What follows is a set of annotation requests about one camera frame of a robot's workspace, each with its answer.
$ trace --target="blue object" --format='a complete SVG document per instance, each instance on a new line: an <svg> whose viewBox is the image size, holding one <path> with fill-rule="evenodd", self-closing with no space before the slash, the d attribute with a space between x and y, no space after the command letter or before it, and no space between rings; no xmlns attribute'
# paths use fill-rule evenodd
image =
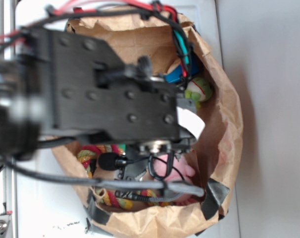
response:
<svg viewBox="0 0 300 238"><path fill-rule="evenodd" d="M195 62L193 54L191 54L191 58L192 58L191 75L194 75L199 73L200 70L198 68L198 65ZM165 80L168 83L176 83L181 80L180 75L182 75L182 67L179 65L175 70L173 70L171 73L165 76Z"/></svg>

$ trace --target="white surface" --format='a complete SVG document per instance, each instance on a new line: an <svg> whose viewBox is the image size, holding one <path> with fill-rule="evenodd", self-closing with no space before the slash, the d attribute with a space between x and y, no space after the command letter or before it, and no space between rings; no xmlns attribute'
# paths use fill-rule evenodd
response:
<svg viewBox="0 0 300 238"><path fill-rule="evenodd" d="M242 238L300 238L300 0L218 0L225 71L240 94Z"/></svg>
<svg viewBox="0 0 300 238"><path fill-rule="evenodd" d="M45 16L43 6L54 2L59 6L64 0L23 0L18 4L16 23L18 26ZM186 3L164 1L177 6L195 21L197 29L206 41L214 47L213 54L221 63L215 2L212 0L188 0ZM51 26L62 30L65 22ZM43 150L26 167L45 173L62 174L50 150ZM18 176L18 232L19 238L87 237L86 213L70 186L45 183ZM200 238L238 238L239 226L237 204L233 196L230 213L221 222L205 231Z"/></svg>

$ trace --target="wire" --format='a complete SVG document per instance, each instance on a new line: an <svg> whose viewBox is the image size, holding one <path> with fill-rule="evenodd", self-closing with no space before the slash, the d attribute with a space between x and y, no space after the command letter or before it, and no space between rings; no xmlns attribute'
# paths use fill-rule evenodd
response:
<svg viewBox="0 0 300 238"><path fill-rule="evenodd" d="M95 186L97 188L107 188L113 190L121 191L139 191L144 189L168 189L176 193L188 193L196 196L203 196L204 190L200 187L190 185L183 181L180 186L179 182L169 182L164 181L126 181L126 180L106 180L101 178L77 178L77 177L66 177L66 176L56 176L42 174L31 170L26 170L22 167L16 166L14 163L7 160L4 157L3 162L9 168L17 171L25 176L39 179L47 182L58 182L61 184L72 184L81 186Z"/></svg>
<svg viewBox="0 0 300 238"><path fill-rule="evenodd" d="M38 149L52 148L60 145L65 145L76 140L75 137L60 137L52 140L38 141Z"/></svg>
<svg viewBox="0 0 300 238"><path fill-rule="evenodd" d="M81 1L81 0L70 0L69 2L67 2L65 5L63 5L62 7L60 7L59 9L55 10L54 13L56 15L61 15L64 14L65 11L67 11L68 9L71 9L77 5L84 5L84 4L88 4L88 3L92 3L92 2L101 2L101 1L105 1L105 0L86 0L86 1ZM131 6L135 6L135 7L139 7L145 10L149 10L149 11L154 11L155 8L157 9L157 6L159 6L160 9L158 9L159 11L168 11L169 13L171 13L172 15L172 19L174 21L177 22L177 11L174 7L169 6L169 5L162 5L162 7L160 6L161 4L158 4L157 2L154 2L153 4L147 4L147 3L143 3L143 2L139 2L136 0L117 0L118 2L124 2L128 5Z"/></svg>
<svg viewBox="0 0 300 238"><path fill-rule="evenodd" d="M150 196L143 196L139 194L131 194L126 199L132 200L132 201L140 201L140 202L173 202L174 200L181 197L182 193L176 193L171 197L150 197Z"/></svg>
<svg viewBox="0 0 300 238"><path fill-rule="evenodd" d="M167 162L165 162L164 160L162 160L162 159L160 159L160 158L158 158L158 157L154 157L154 158L155 158L156 160L159 160L159 161L161 161L161 162L167 164ZM174 169L174 170L179 174L179 176L181 177L182 181L185 181L183 175L181 174L181 172L180 172L176 167L173 166L172 169Z"/></svg>
<svg viewBox="0 0 300 238"><path fill-rule="evenodd" d="M174 161L174 153L168 153L168 159L167 159L167 163L166 163L166 171L165 171L165 175L164 176L160 176L156 173L155 169L154 169L154 164L153 164L153 160L154 159L159 159L158 157L154 157L154 156L150 156L149 157L149 161L148 161L148 170L149 170L149 174L155 178L156 180L164 180L165 178L167 178L173 169L173 161Z"/></svg>
<svg viewBox="0 0 300 238"><path fill-rule="evenodd" d="M188 83L191 69L191 58L189 54L191 52L191 46L188 42L188 39L182 29L182 27L178 23L177 19L177 11L175 8L168 6L168 5L161 5L158 1L155 1L153 4L146 4L142 2L138 2L136 0L119 0L119 2L124 2L126 4L138 7L136 9L131 10L122 10L122 11L96 11L95 9L84 10L83 12L75 12L75 13L65 13L65 11L76 4L84 4L89 2L99 2L101 0L71 0L63 5L58 10L54 10L53 13L55 15L50 16L50 18L45 18L40 20L36 23L33 23L29 26L24 27L24 34L21 33L20 30L15 30L7 35L0 36L0 39L9 37L10 40L0 47L0 54L6 49L8 46L11 46L16 43L19 38L25 37L28 33L27 30L31 30L36 27L43 27L48 23L52 23L55 21L69 19L69 18L81 18L87 16L116 16L116 15L126 15L126 14L140 14L141 16L154 16L163 22L169 24L173 29L172 38L177 48L178 56L181 59L181 66L182 66L182 76L185 78L186 82ZM161 15L160 12L162 10L168 11L171 14L171 19L166 18L165 16Z"/></svg>

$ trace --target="microphone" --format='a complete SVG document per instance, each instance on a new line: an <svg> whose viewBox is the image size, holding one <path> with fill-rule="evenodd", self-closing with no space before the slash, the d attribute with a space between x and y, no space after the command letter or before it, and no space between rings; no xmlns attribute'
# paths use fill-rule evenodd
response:
<svg viewBox="0 0 300 238"><path fill-rule="evenodd" d="M132 164L134 161L127 160L126 157L120 156L114 152L103 153L99 157L99 166L103 170L114 171Z"/></svg>

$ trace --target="pink plush toy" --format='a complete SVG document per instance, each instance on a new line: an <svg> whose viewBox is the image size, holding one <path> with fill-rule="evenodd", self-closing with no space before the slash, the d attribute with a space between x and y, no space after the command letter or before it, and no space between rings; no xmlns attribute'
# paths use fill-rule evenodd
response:
<svg viewBox="0 0 300 238"><path fill-rule="evenodd" d="M167 162L168 159L168 155L161 155L159 156L160 159L164 160ZM153 167L155 172L159 175L159 176L164 176L165 172L166 172L166 164L163 163L160 160L155 160L153 163ZM176 157L174 157L174 161L173 161L173 167L175 167L178 171L180 171L180 173L183 175L184 180L190 184L192 183L192 180L190 179L190 177L193 177L195 175L195 170L188 165L188 163L186 162L186 159L183 155L181 155L181 158L178 160ZM175 169L172 169L171 174L164 179L164 181L181 181L182 178L179 175L178 172L175 171ZM174 202L176 202L176 205L188 205L191 203L195 203L197 202L195 199L191 198L190 194L184 194L181 197L179 197L178 199L176 199Z"/></svg>

